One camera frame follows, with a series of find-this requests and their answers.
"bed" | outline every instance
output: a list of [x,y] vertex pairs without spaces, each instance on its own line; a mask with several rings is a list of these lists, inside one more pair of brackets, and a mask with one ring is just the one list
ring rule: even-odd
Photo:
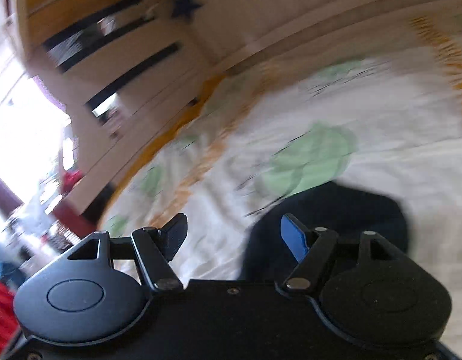
[[400,202],[411,256],[452,295],[443,341],[462,356],[462,14],[214,78],[134,164],[100,228],[127,236],[184,212],[179,278],[234,279],[251,225],[329,180]]

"black cloth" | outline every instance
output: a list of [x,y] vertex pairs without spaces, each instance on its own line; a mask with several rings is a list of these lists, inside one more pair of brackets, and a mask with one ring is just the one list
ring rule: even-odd
[[308,228],[326,227],[341,238],[358,240],[372,230],[408,250],[408,226],[394,200],[329,182],[292,195],[267,212],[252,228],[239,279],[284,280],[297,261],[281,238],[281,218],[293,214]]

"star decoration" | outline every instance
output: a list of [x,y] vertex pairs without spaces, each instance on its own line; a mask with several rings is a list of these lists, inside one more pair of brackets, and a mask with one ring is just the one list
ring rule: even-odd
[[193,20],[194,10],[201,8],[203,5],[194,0],[174,0],[174,8],[171,14],[172,18],[183,16],[190,23]]

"red object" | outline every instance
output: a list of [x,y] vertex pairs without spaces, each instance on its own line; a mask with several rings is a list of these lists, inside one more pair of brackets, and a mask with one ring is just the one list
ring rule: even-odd
[[52,210],[58,221],[75,233],[79,238],[84,238],[96,231],[96,226],[79,216],[73,207],[62,199]]
[[13,312],[14,294],[0,283],[0,354],[18,329]]
[[74,172],[66,171],[62,177],[61,192],[70,193],[74,185],[83,177],[83,172],[80,170],[76,170]]

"orange pattern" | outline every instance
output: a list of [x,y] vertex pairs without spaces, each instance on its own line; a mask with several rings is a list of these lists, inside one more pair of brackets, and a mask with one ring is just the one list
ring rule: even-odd
[[165,210],[151,219],[149,223],[150,226],[161,228],[177,213],[182,211],[189,197],[192,195],[190,190],[191,186],[201,181],[206,172],[209,171],[215,162],[222,156],[223,152],[226,150],[226,140],[229,135],[232,134],[248,116],[249,112],[261,99],[261,95],[276,82],[277,75],[275,73],[276,71],[272,65],[268,64],[264,66],[261,82],[252,92],[251,101],[244,105],[228,125],[221,129],[218,137],[206,149],[203,159],[189,171],[189,174],[178,185],[173,199]]
[[451,37],[438,30],[428,16],[417,17],[410,23],[419,38],[433,48],[437,62],[449,76],[449,82],[457,92],[457,96],[462,98],[462,49]]
[[173,140],[182,127],[186,126],[188,123],[190,123],[199,116],[201,110],[204,107],[204,104],[206,103],[206,101],[208,101],[216,87],[220,84],[221,81],[223,81],[224,78],[225,75],[220,74],[214,76],[211,79],[206,80],[203,83],[201,93],[198,96],[198,103],[191,108],[187,108],[185,112],[181,115],[179,120],[169,130],[167,130],[164,134],[158,136],[157,138],[153,139],[151,143],[143,150],[143,152],[139,155],[136,161],[133,162],[131,168],[126,172],[126,175],[121,180],[115,192],[113,193],[111,199],[106,205],[106,209],[101,215],[100,222],[97,225],[98,229],[103,228],[103,219],[106,218],[108,210],[117,201],[122,191],[126,188],[131,179],[135,176],[135,174],[138,173],[142,167],[148,164],[154,158],[156,153],[163,148],[164,145]]

